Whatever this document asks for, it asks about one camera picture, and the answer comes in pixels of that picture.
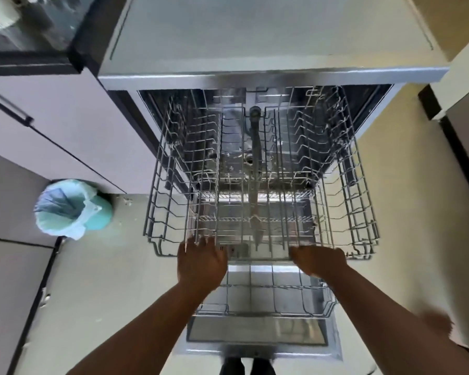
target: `person's left arm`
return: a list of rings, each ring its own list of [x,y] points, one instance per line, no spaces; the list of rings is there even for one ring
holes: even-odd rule
[[[212,237],[179,245],[179,282],[81,360],[68,375],[159,374],[190,317],[227,271],[226,252]]]

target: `wire rack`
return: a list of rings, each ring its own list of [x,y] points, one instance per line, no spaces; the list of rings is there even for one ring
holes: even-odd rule
[[[329,316],[335,297],[325,283],[289,270],[288,248],[339,247],[349,259],[370,259],[378,243],[344,90],[148,91],[146,98],[162,137],[144,234],[159,257],[176,256],[190,234],[212,235],[229,253],[223,284],[197,314]]]

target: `black pants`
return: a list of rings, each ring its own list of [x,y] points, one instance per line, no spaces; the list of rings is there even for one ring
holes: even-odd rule
[[[245,367],[240,358],[226,358],[220,375],[244,375]],[[255,358],[250,375],[276,375],[271,362],[267,359]]]

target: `black cabinet handle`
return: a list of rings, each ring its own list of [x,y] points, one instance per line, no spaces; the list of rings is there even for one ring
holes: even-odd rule
[[[21,125],[26,127],[30,127],[31,123],[33,122],[33,117],[27,115],[21,109],[16,107],[10,101],[8,101],[5,97],[0,95],[0,110],[7,114],[8,116],[15,119]]]

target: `floor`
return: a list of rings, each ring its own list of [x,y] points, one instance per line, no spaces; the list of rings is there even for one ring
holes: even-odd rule
[[[424,9],[428,0],[415,2],[454,56],[469,41],[464,6],[455,7],[448,27],[451,7],[431,11]],[[469,13],[469,0],[462,4]],[[469,186],[443,132],[427,121],[420,89],[405,86],[359,140],[381,244],[373,260],[351,265],[414,312],[446,311],[456,324],[454,339],[469,345]],[[175,283],[174,260],[156,258],[141,235],[147,197],[129,198],[117,200],[110,227],[63,246],[48,285],[52,296],[38,311],[18,375],[64,374]],[[375,368],[340,305],[336,317],[344,362],[280,359],[276,373],[357,375]],[[185,368],[216,374],[220,359],[174,355],[163,373]]]

